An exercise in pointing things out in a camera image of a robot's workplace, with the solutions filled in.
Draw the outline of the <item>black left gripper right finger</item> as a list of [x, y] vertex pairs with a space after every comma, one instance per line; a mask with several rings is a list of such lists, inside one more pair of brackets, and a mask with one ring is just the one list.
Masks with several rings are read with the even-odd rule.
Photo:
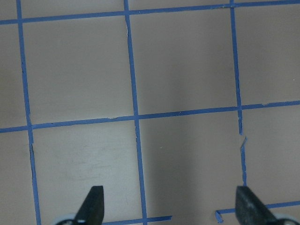
[[235, 216], [240, 225], [275, 225], [276, 217], [247, 186], [237, 186]]

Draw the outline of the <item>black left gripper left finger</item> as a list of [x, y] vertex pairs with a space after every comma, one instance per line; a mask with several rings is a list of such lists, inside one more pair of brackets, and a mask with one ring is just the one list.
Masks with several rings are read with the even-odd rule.
[[104, 219], [104, 188], [92, 186], [75, 216], [75, 225], [101, 225]]

